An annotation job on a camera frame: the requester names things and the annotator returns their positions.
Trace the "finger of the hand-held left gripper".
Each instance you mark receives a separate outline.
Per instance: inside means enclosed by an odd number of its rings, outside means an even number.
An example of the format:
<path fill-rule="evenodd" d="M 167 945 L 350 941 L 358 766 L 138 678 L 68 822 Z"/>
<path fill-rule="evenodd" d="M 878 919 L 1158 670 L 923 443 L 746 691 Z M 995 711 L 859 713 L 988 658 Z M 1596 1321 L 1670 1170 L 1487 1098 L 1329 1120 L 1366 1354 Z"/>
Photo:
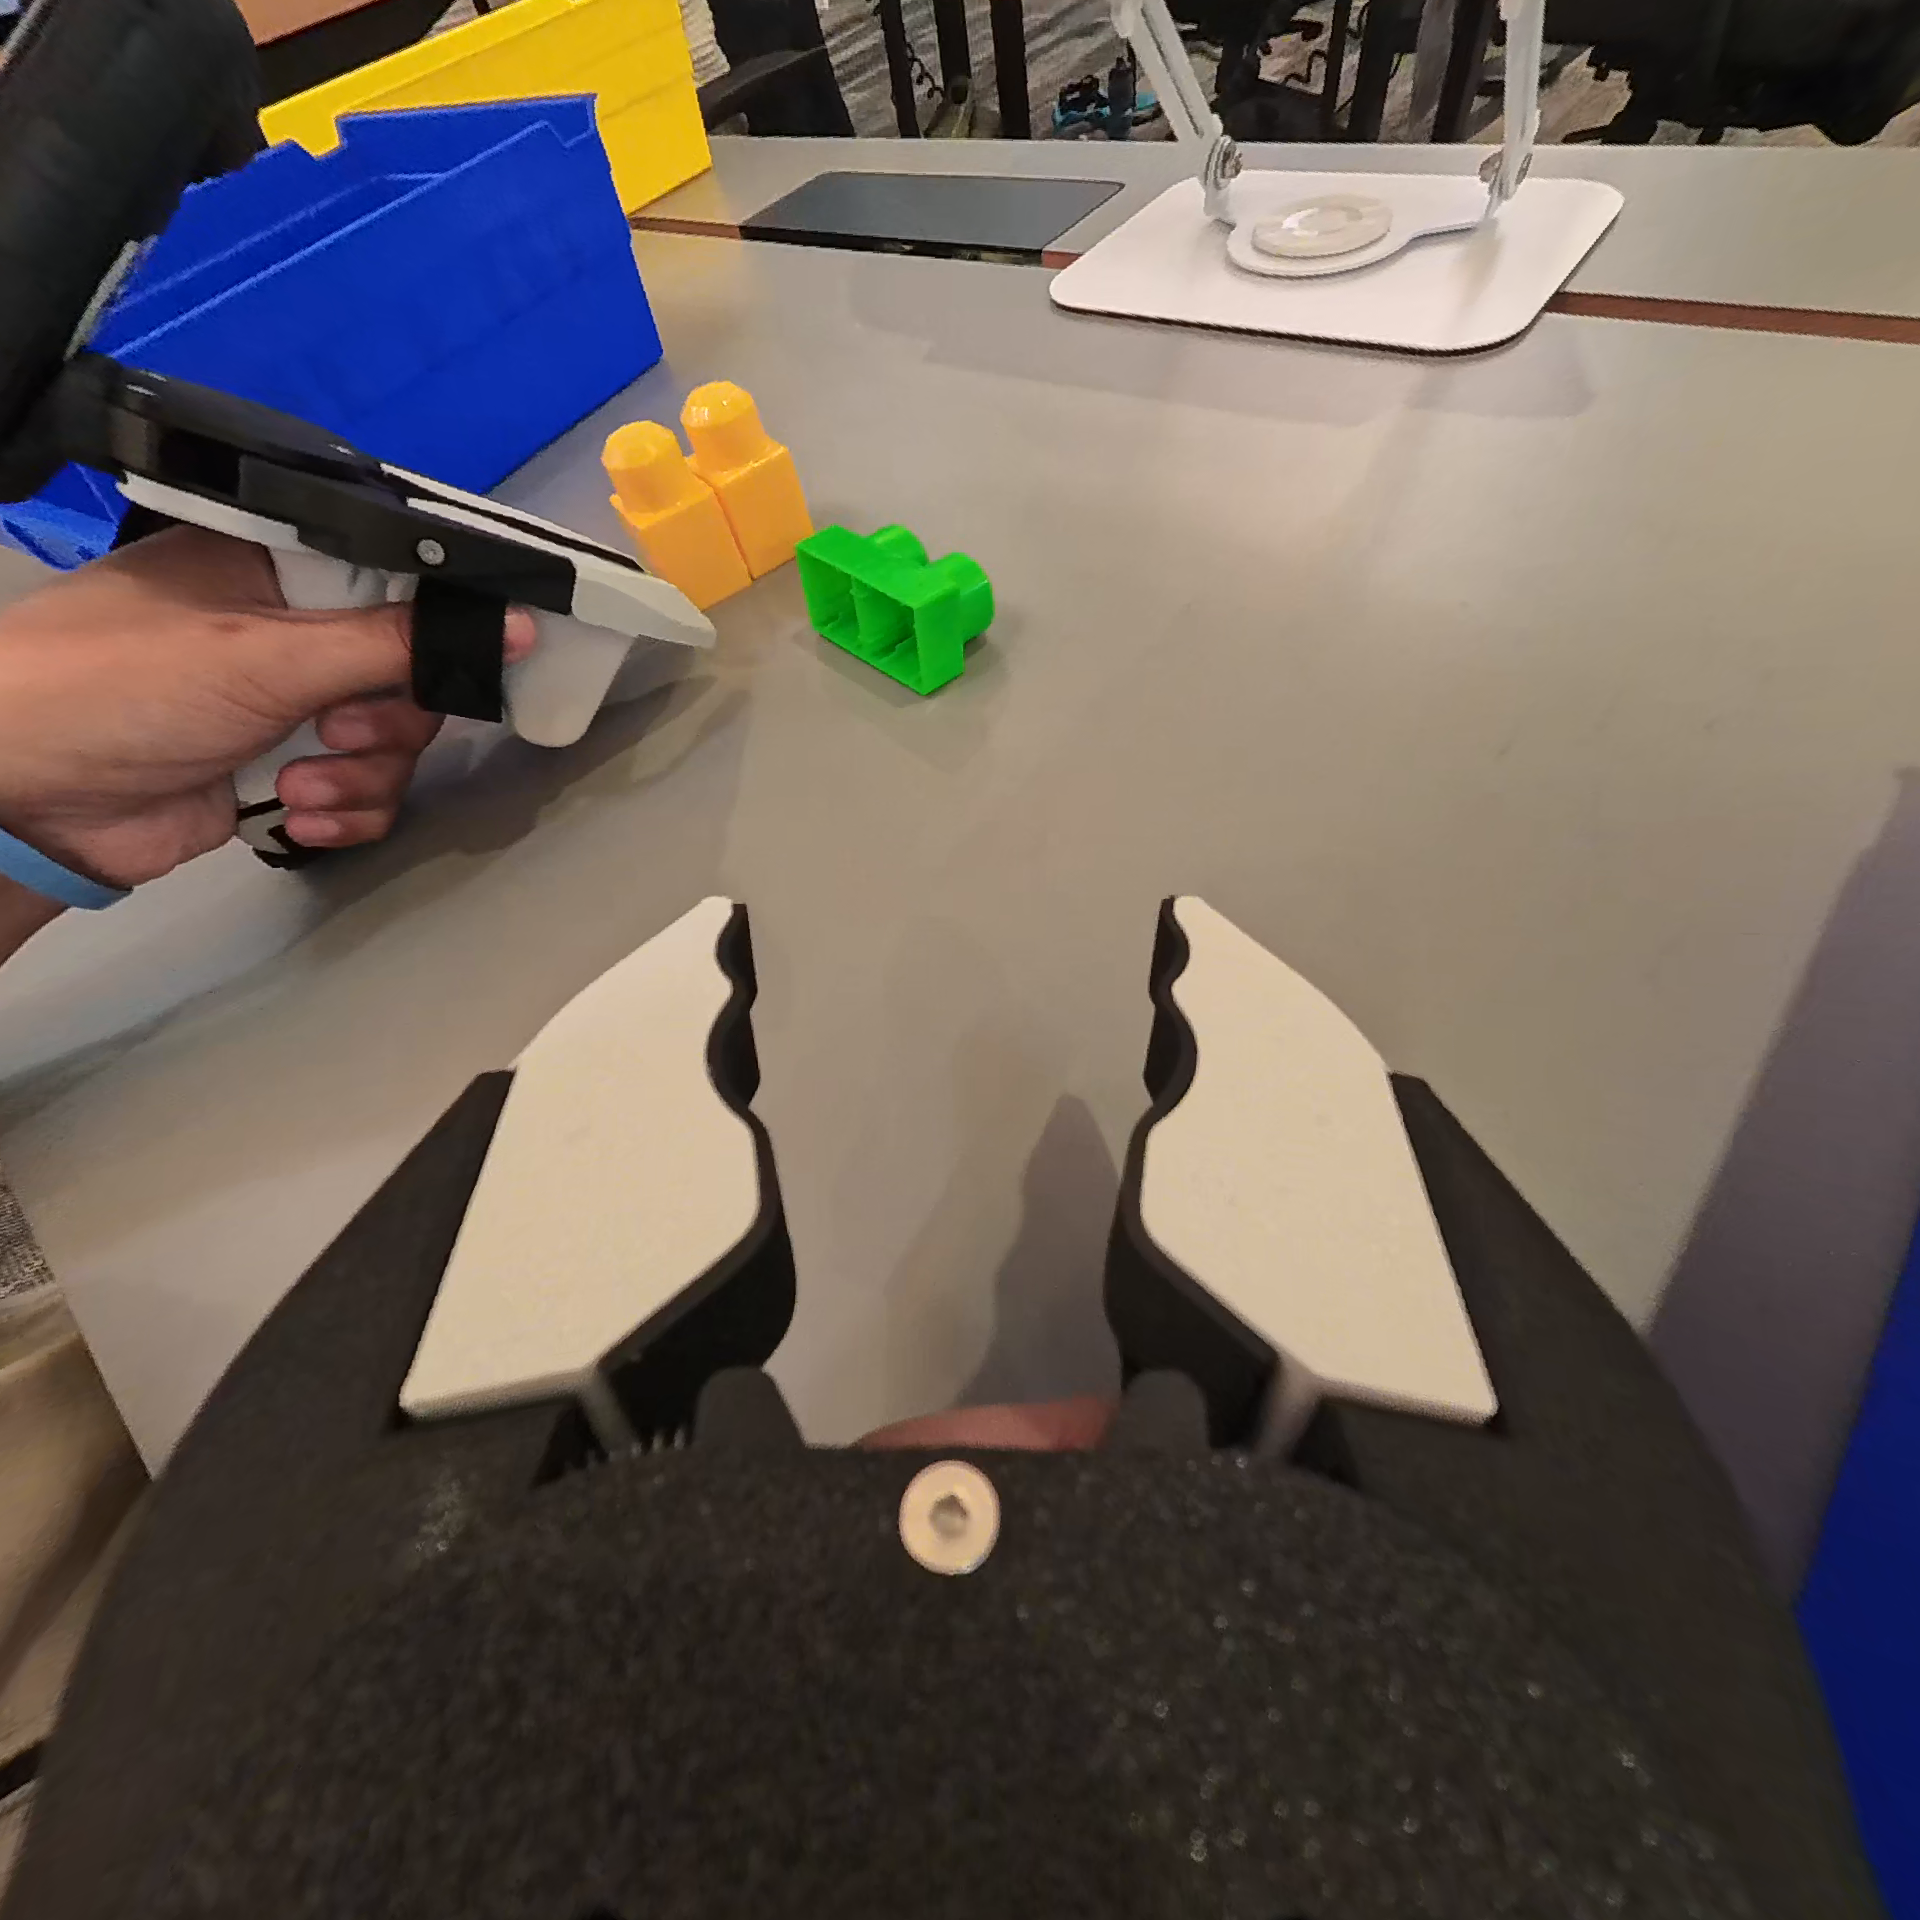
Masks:
<path fill-rule="evenodd" d="M 418 473 L 397 473 L 391 488 L 415 520 L 415 558 L 425 579 L 636 640 L 687 649 L 715 646 L 708 615 L 627 551 Z"/>

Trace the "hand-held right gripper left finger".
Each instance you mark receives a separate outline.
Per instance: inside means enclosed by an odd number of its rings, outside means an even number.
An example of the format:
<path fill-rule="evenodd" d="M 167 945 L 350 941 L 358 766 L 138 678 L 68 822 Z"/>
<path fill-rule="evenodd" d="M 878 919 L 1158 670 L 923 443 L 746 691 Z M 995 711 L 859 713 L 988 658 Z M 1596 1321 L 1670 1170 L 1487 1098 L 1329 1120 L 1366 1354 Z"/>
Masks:
<path fill-rule="evenodd" d="M 414 1422 L 545 1401 L 694 1424 L 798 1302 L 758 1056 L 749 912 L 702 902 L 581 991 L 513 1087 L 399 1386 Z"/>

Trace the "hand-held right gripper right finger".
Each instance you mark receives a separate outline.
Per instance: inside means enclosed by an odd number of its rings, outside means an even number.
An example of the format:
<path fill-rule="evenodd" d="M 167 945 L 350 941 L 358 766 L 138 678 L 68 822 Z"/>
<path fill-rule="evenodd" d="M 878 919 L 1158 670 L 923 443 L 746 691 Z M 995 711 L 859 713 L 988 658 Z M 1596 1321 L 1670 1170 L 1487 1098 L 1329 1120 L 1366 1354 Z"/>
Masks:
<path fill-rule="evenodd" d="M 1212 1431 L 1329 1405 L 1476 1431 L 1497 1391 L 1378 1050 L 1201 896 L 1148 966 L 1145 1109 L 1107 1253 L 1119 1381 L 1185 1376 Z"/>

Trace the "yellow toy block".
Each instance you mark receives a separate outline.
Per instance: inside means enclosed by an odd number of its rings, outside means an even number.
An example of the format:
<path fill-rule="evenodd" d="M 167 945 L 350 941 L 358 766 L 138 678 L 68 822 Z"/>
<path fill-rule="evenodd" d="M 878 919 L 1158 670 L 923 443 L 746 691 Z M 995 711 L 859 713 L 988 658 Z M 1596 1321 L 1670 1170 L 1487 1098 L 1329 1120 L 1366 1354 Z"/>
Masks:
<path fill-rule="evenodd" d="M 729 518 L 671 429 L 623 424 L 604 443 L 604 472 L 610 507 L 653 577 L 699 611 L 751 587 Z"/>
<path fill-rule="evenodd" d="M 718 498 L 727 528 L 758 581 L 798 557 L 814 520 L 790 450 L 766 429 L 755 395 L 714 381 L 685 395 L 687 462 Z"/>

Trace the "green double toy block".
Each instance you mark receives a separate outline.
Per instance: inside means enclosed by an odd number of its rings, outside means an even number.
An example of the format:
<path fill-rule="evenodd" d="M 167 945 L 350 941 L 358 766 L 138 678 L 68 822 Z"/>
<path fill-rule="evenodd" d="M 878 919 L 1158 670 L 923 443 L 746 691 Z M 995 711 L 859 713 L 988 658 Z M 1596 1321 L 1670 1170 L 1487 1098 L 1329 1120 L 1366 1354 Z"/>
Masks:
<path fill-rule="evenodd" d="M 932 558 L 907 528 L 829 525 L 798 543 L 809 626 L 833 648 L 929 698 L 967 670 L 995 619 L 991 579 L 965 553 Z"/>

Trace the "blue plastic bin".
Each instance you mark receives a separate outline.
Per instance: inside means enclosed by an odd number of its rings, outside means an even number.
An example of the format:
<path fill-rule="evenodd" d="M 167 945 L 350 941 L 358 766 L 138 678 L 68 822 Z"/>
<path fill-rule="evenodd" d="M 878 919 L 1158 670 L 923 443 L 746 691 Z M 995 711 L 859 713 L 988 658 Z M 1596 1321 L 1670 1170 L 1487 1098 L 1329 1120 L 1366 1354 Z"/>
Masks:
<path fill-rule="evenodd" d="M 474 495 L 665 353 L 586 94 L 353 113 L 189 185 L 86 349 Z"/>
<path fill-rule="evenodd" d="M 1863 1850 L 1890 1917 L 1918 1917 L 1918 1245 L 1863 1378 L 1796 1602 Z"/>

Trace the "person's left hand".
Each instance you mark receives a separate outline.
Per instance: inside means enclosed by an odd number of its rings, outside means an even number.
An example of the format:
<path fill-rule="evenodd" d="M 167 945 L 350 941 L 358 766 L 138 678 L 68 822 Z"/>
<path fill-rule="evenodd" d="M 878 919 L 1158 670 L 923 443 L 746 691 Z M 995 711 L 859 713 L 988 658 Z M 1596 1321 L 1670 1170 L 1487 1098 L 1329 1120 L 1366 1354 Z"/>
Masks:
<path fill-rule="evenodd" d="M 234 837 L 235 776 L 278 768 L 286 827 L 355 848 L 394 827 L 444 723 L 411 696 L 411 611 L 293 611 L 255 547 L 178 527 L 4 609 L 3 827 L 132 890 Z"/>

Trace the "yellow plastic bin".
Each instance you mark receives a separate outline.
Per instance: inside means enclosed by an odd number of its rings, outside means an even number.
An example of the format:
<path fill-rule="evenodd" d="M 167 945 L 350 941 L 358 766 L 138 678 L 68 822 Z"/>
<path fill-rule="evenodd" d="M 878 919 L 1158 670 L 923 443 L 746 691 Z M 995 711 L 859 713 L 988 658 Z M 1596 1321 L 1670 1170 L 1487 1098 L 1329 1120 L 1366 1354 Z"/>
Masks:
<path fill-rule="evenodd" d="M 671 2 L 517 2 L 261 113 L 270 145 L 325 155 L 357 113 L 590 96 L 615 192 L 636 213 L 714 167 Z"/>

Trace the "black inset table panel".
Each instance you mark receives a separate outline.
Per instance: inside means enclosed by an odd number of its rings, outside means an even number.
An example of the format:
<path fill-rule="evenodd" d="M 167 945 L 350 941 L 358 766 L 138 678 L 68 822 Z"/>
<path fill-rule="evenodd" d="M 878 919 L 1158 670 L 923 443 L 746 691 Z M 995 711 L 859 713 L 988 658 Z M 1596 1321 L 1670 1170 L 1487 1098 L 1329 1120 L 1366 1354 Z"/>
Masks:
<path fill-rule="evenodd" d="M 735 229 L 766 246 L 1039 266 L 1118 192 L 1103 178 L 827 171 Z"/>

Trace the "blue wristband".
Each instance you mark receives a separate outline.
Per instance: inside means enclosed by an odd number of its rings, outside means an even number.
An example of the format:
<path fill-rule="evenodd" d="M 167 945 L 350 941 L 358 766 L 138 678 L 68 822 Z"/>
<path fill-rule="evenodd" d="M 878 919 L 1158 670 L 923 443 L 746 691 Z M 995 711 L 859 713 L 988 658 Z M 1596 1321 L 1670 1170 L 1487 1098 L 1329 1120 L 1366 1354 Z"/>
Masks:
<path fill-rule="evenodd" d="M 0 839 L 4 880 L 39 902 L 66 911 L 98 912 L 119 905 L 131 896 L 127 887 L 103 883 L 83 872 L 68 870 L 10 831 L 3 831 Z"/>

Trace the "white document stand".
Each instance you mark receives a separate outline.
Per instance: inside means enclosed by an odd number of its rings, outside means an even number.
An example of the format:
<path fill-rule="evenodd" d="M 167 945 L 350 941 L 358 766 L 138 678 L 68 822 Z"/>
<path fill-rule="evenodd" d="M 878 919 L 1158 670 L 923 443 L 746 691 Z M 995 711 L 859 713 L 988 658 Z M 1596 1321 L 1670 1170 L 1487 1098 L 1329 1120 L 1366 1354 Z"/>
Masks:
<path fill-rule="evenodd" d="M 1502 142 L 1476 177 L 1250 169 L 1163 2 L 1111 5 L 1180 146 L 1178 184 L 1057 273 L 1062 312 L 1278 342 L 1454 355 L 1515 342 L 1622 211 L 1586 178 L 1529 181 L 1546 5 L 1502 5 Z"/>

